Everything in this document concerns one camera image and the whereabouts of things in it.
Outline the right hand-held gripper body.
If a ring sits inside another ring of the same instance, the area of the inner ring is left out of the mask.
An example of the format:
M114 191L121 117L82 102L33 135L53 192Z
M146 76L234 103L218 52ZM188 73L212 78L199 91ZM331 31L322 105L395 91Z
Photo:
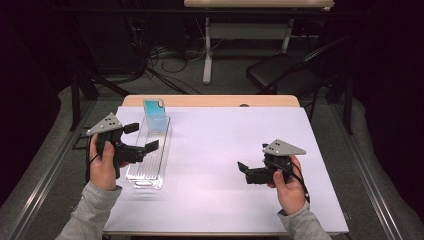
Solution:
M294 177L293 164L291 156L305 155L306 151L291 145L282 140L274 140L266 148L262 148L264 153L264 167L249 168L245 173L245 179L248 184L268 184L273 182L273 173L281 170L285 180Z

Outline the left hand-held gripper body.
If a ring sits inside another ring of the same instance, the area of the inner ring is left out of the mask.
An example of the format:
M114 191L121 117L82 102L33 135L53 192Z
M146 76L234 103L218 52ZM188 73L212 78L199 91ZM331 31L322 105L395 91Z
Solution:
M86 131L86 135L92 138L97 134L96 150L99 155L102 155L106 141L109 141L115 149L113 165L116 172L116 178L120 178L120 164L122 162L136 163L142 162L145 153L144 147L130 146L122 142L123 125L117 116L113 113L102 118L97 124Z

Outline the clear plastic organizer box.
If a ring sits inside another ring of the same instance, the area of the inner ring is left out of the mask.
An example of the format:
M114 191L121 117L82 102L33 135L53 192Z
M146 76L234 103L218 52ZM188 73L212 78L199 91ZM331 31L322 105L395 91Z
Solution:
M142 162L128 166L125 178L134 188L162 188L172 133L169 116L144 117L140 130L124 139L125 143L139 147L145 147L151 142L158 142L157 150L148 153Z

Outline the blue translucent phone case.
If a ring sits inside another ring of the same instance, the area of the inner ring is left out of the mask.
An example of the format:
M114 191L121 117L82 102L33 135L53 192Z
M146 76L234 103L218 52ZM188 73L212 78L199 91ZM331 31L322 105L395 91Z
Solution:
M150 133L165 133L168 129L168 118L162 99L144 99L144 112Z

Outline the person's right hand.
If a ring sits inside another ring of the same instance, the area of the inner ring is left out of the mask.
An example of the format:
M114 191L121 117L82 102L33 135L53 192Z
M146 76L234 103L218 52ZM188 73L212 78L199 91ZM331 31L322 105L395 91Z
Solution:
M294 177L284 180L281 170L273 173L273 183L270 188L277 190L278 201L287 215L299 211L305 204L305 192L302 184Z

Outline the person's left hand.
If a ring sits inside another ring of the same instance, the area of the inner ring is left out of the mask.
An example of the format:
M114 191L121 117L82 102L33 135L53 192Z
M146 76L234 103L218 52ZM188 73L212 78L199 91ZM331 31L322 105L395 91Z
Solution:
M113 165L115 155L114 146L106 141L102 155L96 150L98 135L92 136L89 150L89 182L95 187L105 191L120 189L116 184L116 172Z

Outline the white table mat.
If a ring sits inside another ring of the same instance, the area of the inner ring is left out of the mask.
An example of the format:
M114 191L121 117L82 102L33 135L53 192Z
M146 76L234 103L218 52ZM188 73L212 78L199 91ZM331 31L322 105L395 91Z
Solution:
M276 192L250 185L238 165L262 164L281 139L305 150L301 168L311 209L331 233L348 230L314 133L298 107L170 107L172 128L161 189L123 191L104 231L128 235L271 236L285 230Z

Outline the black metal stand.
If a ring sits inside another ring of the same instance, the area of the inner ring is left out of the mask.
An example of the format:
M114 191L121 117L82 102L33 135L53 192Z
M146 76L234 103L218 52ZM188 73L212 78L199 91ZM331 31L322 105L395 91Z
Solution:
M124 90L118 85L112 83L104 77L95 74L91 70L77 69L74 71L71 77L71 98L72 98L72 115L73 121L71 131L75 130L77 125L81 121L81 106L80 106L80 94L83 94L88 100L94 101L99 97L99 92L95 87L95 84L105 86L106 88L118 93L121 96L128 96L130 92Z
M334 80L328 95L329 103L339 103L343 100L342 123L347 133L352 135L352 104L353 104L353 78L347 74L340 73Z

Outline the black folding chair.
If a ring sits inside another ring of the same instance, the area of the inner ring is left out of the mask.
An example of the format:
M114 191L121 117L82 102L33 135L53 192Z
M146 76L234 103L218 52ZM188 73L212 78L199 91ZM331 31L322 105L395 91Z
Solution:
M259 89L259 94L293 95L297 98L312 94L309 107L309 120L312 120L318 92L327 83L342 75L341 66L337 67L340 54L351 42L344 36L301 59L287 53L267 57L246 69L247 79Z

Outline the black cabinet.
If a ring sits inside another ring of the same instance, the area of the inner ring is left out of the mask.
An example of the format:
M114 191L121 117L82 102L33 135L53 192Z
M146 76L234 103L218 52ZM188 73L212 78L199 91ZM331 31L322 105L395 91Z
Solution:
M79 16L80 31L96 64L105 75L135 75L145 63L135 51L127 20L121 16Z

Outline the white-legged wooden desk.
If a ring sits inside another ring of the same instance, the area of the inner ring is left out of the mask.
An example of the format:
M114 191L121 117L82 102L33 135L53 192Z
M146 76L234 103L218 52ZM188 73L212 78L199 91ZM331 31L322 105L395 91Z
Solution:
M184 0L184 6L196 10L317 10L331 9L334 0ZM203 83L210 84L212 76L212 39L268 39L282 40L286 51L293 29L293 18L282 23L259 23L253 20L216 22L205 18L205 64Z

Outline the black horizontal metal bar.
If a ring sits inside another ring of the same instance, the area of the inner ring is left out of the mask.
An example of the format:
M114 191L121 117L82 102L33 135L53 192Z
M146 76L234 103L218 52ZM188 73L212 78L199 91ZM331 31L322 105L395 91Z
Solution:
M283 10L283 9L85 9L85 8L50 8L50 12L57 14L92 15L111 14L125 16L191 16L191 17L274 17L274 18L358 18L369 16L371 10L366 11L318 11L318 10Z

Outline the metal floor rail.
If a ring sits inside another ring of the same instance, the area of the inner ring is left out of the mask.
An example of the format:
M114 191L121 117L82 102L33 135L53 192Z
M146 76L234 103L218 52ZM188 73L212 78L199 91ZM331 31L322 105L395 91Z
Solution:
M67 154L90 117L95 101L86 101L78 123L72 123L72 107L62 104L58 117L6 203L0 208L3 240L22 240L60 173Z
M330 110L351 153L356 171L361 179L365 191L367 192L368 198L370 199L387 239L404 240L397 224L394 221L393 215L389 211L388 205L386 204L375 180L371 176L366 159L360 150L355 137L351 135L344 126L341 107L338 105L330 105Z

